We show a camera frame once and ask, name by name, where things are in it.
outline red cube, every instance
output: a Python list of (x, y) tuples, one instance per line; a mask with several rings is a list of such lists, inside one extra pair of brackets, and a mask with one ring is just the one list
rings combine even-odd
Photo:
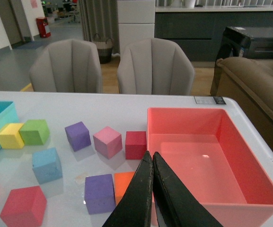
[(126, 132), (126, 159), (142, 159), (147, 150), (146, 131)]
[(0, 218), (8, 227), (42, 225), (47, 199), (40, 186), (10, 191)]

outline blue cube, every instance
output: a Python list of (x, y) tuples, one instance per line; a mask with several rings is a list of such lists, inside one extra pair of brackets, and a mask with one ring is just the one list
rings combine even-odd
[(55, 148), (33, 153), (32, 166), (39, 184), (62, 177), (62, 166)]

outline cabinet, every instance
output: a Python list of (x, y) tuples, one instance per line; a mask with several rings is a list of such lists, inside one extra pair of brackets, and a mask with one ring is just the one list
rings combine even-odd
[(273, 26), (273, 11), (157, 12), (154, 36), (178, 43), (191, 61), (215, 61), (227, 26)]
[(154, 37), (155, 0), (117, 0), (120, 53), (127, 44)]

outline chair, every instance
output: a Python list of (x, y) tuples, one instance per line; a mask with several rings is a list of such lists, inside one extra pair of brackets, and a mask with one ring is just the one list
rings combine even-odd
[(102, 72), (94, 43), (68, 39), (45, 47), (29, 76), (34, 91), (102, 93)]
[(194, 67), (182, 49), (164, 39), (125, 47), (117, 71), (121, 94), (190, 95)]

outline label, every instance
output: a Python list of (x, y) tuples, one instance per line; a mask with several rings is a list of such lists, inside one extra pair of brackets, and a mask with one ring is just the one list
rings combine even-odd
[(50, 28), (48, 25), (45, 26), (45, 32), (46, 32), (46, 34), (50, 33)]
[(245, 52), (245, 49), (244, 49), (244, 48), (241, 48), (241, 49), (239, 50), (238, 56), (239, 56), (239, 57), (242, 57), (242, 56), (244, 55), (244, 52)]
[(209, 104), (209, 105), (225, 105), (226, 102), (223, 97), (220, 96), (194, 96), (197, 104)]

